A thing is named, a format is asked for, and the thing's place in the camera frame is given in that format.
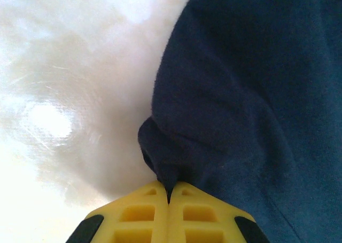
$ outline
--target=rectangular tread cutout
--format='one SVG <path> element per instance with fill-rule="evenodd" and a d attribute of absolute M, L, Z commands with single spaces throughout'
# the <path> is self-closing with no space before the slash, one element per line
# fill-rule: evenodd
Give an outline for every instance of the rectangular tread cutout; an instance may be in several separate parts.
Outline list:
<path fill-rule="evenodd" d="M 145 195 L 157 195 L 157 191 L 155 189 L 150 189 Z"/>
<path fill-rule="evenodd" d="M 185 230 L 186 243 L 226 243 L 223 231 Z"/>
<path fill-rule="evenodd" d="M 184 221 L 217 222 L 215 211 L 207 206 L 185 206 L 183 208 Z"/>
<path fill-rule="evenodd" d="M 120 222 L 153 221 L 155 211 L 153 205 L 129 206 L 123 211 Z"/>
<path fill-rule="evenodd" d="M 192 196 L 193 193 L 191 191 L 187 190 L 187 189 L 183 189 L 182 195 L 183 196 Z"/>
<path fill-rule="evenodd" d="M 115 243 L 151 243 L 152 229 L 117 230 L 115 232 Z"/>

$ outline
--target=navy blue fabric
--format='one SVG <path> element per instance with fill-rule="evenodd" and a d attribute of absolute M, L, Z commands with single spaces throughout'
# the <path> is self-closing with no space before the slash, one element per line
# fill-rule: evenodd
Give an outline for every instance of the navy blue fabric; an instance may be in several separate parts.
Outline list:
<path fill-rule="evenodd" d="M 342 0 L 190 0 L 138 140 L 271 242 L 342 242 Z"/>

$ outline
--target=glossy white surface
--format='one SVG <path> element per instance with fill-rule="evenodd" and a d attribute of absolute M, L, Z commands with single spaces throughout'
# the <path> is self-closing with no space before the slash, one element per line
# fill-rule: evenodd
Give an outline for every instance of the glossy white surface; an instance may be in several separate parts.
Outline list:
<path fill-rule="evenodd" d="M 137 131 L 187 0 L 0 0 L 0 242 L 65 242 L 155 179 Z"/>

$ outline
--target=white floor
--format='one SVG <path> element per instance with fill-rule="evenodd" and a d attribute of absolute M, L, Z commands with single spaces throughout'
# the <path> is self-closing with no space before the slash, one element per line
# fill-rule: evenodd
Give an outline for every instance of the white floor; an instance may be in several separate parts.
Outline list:
<path fill-rule="evenodd" d="M 137 131 L 187 0 L 0 0 L 0 242 L 65 242 L 155 179 Z"/>

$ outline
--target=dark blue fleece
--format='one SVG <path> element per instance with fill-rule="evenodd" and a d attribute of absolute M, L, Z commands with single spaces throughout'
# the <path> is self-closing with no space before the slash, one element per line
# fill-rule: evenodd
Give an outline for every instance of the dark blue fleece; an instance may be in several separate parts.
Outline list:
<path fill-rule="evenodd" d="M 190 0 L 144 159 L 254 216 L 271 242 L 342 242 L 342 0 Z"/>

